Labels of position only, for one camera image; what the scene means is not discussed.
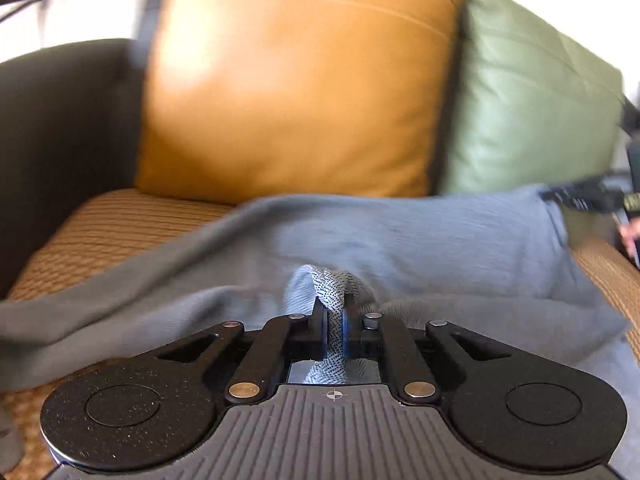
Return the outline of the person's hand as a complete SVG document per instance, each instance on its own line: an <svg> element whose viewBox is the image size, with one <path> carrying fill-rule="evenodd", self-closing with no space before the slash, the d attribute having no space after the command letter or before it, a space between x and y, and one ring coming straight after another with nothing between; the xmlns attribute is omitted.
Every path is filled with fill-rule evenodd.
<svg viewBox="0 0 640 480"><path fill-rule="evenodd" d="M620 242L628 257L637 257L639 255L637 243L640 238L640 218L633 218L628 223L621 223L618 226L618 234L620 234Z"/></svg>

